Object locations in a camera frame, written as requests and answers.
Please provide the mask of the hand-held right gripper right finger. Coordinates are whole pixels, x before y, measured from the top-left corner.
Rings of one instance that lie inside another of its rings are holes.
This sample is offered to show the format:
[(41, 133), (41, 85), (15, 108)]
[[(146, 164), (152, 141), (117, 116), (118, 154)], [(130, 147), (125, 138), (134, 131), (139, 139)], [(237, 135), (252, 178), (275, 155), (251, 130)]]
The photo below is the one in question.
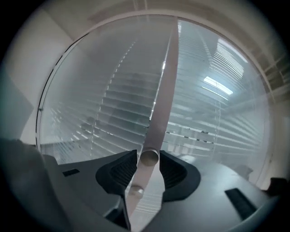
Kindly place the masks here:
[(161, 151), (160, 172), (165, 191), (149, 232), (262, 232), (279, 200), (211, 161)]

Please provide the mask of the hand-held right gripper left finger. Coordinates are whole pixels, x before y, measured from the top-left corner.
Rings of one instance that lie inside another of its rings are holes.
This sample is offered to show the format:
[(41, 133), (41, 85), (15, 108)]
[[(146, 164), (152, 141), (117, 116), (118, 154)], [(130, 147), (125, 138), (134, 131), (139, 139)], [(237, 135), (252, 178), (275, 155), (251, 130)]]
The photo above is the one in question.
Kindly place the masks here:
[(125, 189), (136, 172), (136, 150), (88, 161), (58, 164), (48, 158), (55, 192), (57, 232), (130, 232)]

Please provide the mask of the white partition post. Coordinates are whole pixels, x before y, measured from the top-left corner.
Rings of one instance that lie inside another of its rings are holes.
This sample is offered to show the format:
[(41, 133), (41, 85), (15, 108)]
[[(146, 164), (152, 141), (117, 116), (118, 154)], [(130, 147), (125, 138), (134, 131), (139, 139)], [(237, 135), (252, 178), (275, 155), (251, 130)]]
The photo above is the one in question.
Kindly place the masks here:
[[(167, 46), (166, 56), (164, 59), (164, 69), (159, 82), (159, 88), (151, 113), (149, 127), (145, 136), (145, 142), (142, 151), (146, 149), (155, 149), (160, 154), (164, 136), (169, 121), (174, 97), (174, 89), (177, 77), (179, 57), (179, 34), (178, 18), (173, 17), (171, 20), (171, 31)], [(155, 166), (145, 166), (141, 163), (140, 158), (137, 164), (137, 170), (132, 179), (131, 185), (139, 185), (144, 191), (148, 185)], [(131, 216), (139, 203), (140, 199), (127, 195), (126, 207), (128, 216)]]

